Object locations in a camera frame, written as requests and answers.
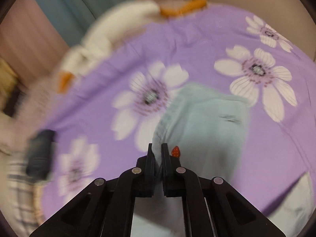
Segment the pinkish grey blanket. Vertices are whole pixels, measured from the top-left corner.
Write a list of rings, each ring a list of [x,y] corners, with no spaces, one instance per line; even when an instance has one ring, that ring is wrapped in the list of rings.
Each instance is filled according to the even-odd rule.
[[[40,78],[30,87],[18,83],[1,109],[1,153],[24,151],[55,106],[58,79]]]

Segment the light blue strawberry denim pants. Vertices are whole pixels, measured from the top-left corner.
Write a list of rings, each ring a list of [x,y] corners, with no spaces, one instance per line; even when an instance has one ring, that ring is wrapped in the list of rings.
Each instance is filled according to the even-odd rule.
[[[162,192],[163,143],[178,147],[181,164],[198,176],[234,181],[286,236],[297,236],[308,222],[315,195],[310,173],[299,169],[295,148],[276,127],[267,120],[248,124],[246,99],[190,83],[155,128],[155,192],[136,201],[136,213],[181,232],[180,201]]]

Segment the purple floral bed sheet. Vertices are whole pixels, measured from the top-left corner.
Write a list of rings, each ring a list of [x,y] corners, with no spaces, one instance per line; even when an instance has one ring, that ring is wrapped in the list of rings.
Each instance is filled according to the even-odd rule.
[[[315,64],[254,14],[215,5],[151,24],[73,85],[46,128],[56,132],[50,217],[94,178],[132,167],[179,91],[196,83],[246,99],[248,124],[288,137],[315,191]]]

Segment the grey plaid pillow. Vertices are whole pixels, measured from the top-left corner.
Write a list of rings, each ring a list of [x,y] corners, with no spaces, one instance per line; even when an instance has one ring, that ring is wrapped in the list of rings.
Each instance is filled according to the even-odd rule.
[[[17,236],[29,236],[45,221],[40,204],[42,187],[31,181],[25,169],[22,158],[11,158],[7,163],[8,209],[4,216]]]

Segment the white goose plush toy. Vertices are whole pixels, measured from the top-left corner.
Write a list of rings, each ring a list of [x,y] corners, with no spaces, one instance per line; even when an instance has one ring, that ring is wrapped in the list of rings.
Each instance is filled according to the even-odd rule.
[[[61,60],[57,92],[66,93],[99,61],[111,56],[126,38],[144,32],[147,24],[192,14],[206,6],[207,0],[130,0],[114,6],[97,18],[80,43]]]

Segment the dark folded jeans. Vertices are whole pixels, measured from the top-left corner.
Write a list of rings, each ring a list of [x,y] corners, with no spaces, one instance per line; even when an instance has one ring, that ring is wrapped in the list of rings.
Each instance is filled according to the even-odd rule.
[[[31,181],[45,181],[53,164],[56,132],[42,130],[31,139],[26,154],[26,174]]]

